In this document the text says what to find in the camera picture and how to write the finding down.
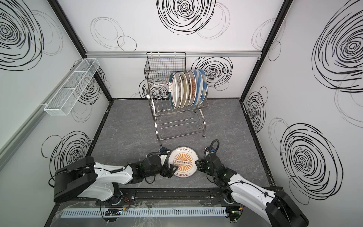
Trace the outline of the green rim red ring plate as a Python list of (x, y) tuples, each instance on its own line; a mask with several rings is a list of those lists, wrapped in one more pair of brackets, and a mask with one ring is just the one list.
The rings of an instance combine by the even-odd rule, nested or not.
[(176, 77), (174, 73), (171, 73), (169, 78), (169, 101), (171, 103), (172, 109), (175, 109), (176, 95), (177, 95)]

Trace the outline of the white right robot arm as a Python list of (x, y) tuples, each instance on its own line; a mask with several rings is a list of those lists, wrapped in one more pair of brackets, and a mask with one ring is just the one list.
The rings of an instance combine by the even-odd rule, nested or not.
[(284, 191), (262, 188), (225, 167), (216, 153), (208, 153), (195, 162), (199, 171), (212, 177), (224, 190), (229, 202), (246, 206), (265, 219), (272, 227), (307, 227), (308, 218)]

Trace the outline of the large blue striped plate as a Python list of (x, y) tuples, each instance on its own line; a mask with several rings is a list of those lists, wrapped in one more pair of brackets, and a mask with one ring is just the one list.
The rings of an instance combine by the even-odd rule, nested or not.
[(199, 100), (199, 104), (202, 104), (203, 101), (206, 98), (206, 94), (207, 94), (207, 90), (208, 90), (208, 80), (207, 80), (207, 76), (204, 70), (199, 69), (199, 72), (202, 75), (202, 80), (203, 80), (203, 84), (202, 84), (202, 93), (201, 93), (201, 98)]

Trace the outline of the white plate thin green line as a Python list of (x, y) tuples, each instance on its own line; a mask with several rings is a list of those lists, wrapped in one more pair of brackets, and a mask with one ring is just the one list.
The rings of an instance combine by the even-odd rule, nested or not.
[(183, 95), (182, 78), (180, 73), (176, 72), (175, 78), (176, 78), (176, 87), (177, 87), (175, 108), (180, 108)]

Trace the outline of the small blue striped plate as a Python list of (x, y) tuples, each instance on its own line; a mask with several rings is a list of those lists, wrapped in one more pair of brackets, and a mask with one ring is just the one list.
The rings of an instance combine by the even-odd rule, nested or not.
[(203, 94), (204, 91), (204, 80), (201, 72), (199, 70), (193, 71), (195, 79), (196, 79), (196, 95), (193, 105), (197, 106), (201, 104), (205, 99), (205, 94)]

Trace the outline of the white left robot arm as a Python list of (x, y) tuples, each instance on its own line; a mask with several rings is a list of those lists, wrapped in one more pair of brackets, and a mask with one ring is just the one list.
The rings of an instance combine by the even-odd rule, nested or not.
[(179, 167), (168, 163), (170, 154), (171, 150), (162, 147), (144, 160), (124, 166), (104, 165), (87, 156), (55, 172), (54, 202), (91, 198), (116, 204), (124, 199), (121, 184), (137, 184), (157, 175), (171, 178)]

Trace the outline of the red text green rim plate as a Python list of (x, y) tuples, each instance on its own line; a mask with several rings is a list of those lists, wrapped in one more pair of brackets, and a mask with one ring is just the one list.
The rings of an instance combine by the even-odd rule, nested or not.
[(188, 82), (188, 88), (189, 88), (189, 93), (187, 96), (187, 101), (186, 101), (186, 107), (189, 107), (193, 104), (193, 97), (192, 97), (192, 80), (191, 80), (191, 76), (189, 74), (190, 71), (187, 71), (185, 74), (187, 76), (187, 82)]

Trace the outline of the cream floral plate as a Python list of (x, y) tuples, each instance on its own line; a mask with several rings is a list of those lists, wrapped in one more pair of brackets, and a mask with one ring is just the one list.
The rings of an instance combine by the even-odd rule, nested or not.
[(188, 88), (186, 74), (184, 72), (180, 72), (180, 77), (181, 77), (181, 85), (182, 85), (182, 98), (181, 98), (180, 108), (183, 108), (186, 105), (189, 88)]

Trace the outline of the sunburst plate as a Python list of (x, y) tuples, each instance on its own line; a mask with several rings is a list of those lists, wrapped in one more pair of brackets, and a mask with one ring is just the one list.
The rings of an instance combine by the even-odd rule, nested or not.
[(169, 158), (168, 164), (178, 166), (174, 176), (179, 178), (188, 178), (194, 175), (198, 168), (195, 162), (199, 159), (195, 150), (190, 147), (178, 147), (174, 149)]
[(193, 97), (193, 106), (197, 104), (197, 96), (199, 92), (199, 73), (197, 70), (193, 70), (189, 72), (192, 80), (192, 97)]

